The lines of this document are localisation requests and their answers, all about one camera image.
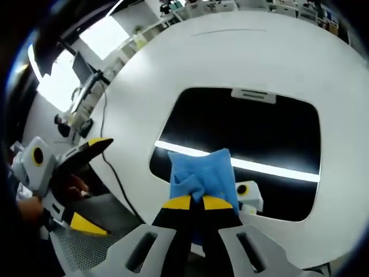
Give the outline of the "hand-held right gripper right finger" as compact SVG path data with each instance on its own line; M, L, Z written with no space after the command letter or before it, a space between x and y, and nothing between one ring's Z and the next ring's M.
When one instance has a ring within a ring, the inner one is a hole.
M243 225L232 205L204 196L203 224L210 276L305 276L285 250L256 227Z

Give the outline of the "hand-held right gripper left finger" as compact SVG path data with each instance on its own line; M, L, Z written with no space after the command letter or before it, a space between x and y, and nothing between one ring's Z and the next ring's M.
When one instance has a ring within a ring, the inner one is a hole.
M151 225L142 224L108 250L105 276L184 276L193 238L193 198L164 203Z

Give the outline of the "person's left hand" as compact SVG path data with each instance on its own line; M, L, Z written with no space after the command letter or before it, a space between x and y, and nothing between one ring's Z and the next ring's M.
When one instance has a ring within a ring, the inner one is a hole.
M84 193L89 190L82 179L75 175L57 177L52 180L51 191L55 198L63 205L82 200Z

